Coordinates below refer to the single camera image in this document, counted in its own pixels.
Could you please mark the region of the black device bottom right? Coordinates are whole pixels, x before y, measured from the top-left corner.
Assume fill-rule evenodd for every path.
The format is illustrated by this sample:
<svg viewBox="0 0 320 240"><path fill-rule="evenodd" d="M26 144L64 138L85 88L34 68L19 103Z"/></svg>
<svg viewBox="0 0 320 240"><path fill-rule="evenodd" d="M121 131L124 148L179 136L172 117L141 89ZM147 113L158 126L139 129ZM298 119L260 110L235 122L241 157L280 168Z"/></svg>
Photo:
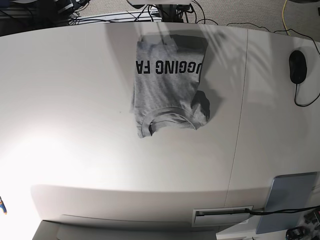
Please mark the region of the black device bottom right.
<svg viewBox="0 0 320 240"><path fill-rule="evenodd" d="M304 226L297 226L291 229L288 229L285 234L286 240L301 240L307 236L309 230Z"/></svg>

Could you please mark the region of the black power adapter box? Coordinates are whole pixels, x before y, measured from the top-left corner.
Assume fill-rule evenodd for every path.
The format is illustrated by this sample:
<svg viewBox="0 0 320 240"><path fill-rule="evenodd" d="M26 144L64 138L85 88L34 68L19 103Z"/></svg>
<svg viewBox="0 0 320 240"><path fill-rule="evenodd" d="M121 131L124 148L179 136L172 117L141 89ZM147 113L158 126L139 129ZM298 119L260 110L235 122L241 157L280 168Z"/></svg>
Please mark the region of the black power adapter box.
<svg viewBox="0 0 320 240"><path fill-rule="evenodd" d="M54 2L59 15L69 15L75 10L72 0L55 0Z"/></svg>

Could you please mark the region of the grey laptop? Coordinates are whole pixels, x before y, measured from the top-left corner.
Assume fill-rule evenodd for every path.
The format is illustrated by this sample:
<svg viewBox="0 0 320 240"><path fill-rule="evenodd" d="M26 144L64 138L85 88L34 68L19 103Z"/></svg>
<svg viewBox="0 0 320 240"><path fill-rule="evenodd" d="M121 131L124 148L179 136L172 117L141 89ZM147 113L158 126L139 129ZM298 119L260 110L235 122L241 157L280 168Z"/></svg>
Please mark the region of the grey laptop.
<svg viewBox="0 0 320 240"><path fill-rule="evenodd" d="M302 209L307 205L317 172L279 175L273 179L264 207L266 212ZM294 228L301 213L274 213L260 218L256 234L267 234Z"/></svg>

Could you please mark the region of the blue orange pen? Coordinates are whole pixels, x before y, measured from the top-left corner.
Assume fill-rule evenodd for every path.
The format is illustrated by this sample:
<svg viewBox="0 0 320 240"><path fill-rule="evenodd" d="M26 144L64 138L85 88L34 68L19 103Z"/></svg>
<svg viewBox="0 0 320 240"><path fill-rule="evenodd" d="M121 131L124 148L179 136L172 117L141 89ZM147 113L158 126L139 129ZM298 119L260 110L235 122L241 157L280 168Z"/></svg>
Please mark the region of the blue orange pen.
<svg viewBox="0 0 320 240"><path fill-rule="evenodd" d="M3 202L1 197L0 197L0 208L2 209L3 213L6 215L7 214L7 210L6 210L5 204L4 204L4 202Z"/></svg>

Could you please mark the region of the black computer mouse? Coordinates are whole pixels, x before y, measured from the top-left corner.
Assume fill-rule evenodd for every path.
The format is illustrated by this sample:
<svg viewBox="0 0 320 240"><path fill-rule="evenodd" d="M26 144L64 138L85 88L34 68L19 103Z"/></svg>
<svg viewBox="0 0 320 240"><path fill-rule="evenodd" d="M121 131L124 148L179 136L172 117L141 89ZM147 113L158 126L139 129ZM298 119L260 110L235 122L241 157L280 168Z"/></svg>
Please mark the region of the black computer mouse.
<svg viewBox="0 0 320 240"><path fill-rule="evenodd" d="M289 75L292 83L299 85L307 77L307 62L300 50L294 50L289 56Z"/></svg>

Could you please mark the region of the grey T-shirt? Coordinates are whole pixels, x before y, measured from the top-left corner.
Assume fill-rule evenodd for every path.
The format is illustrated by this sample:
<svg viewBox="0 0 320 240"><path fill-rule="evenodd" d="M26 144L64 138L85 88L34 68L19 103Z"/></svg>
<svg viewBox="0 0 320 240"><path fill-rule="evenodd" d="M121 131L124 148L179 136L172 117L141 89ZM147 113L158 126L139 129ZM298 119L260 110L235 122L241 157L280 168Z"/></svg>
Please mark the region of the grey T-shirt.
<svg viewBox="0 0 320 240"><path fill-rule="evenodd" d="M197 130L209 122L210 102L199 90L207 47L203 37L177 34L137 42L131 110L140 138L165 127Z"/></svg>

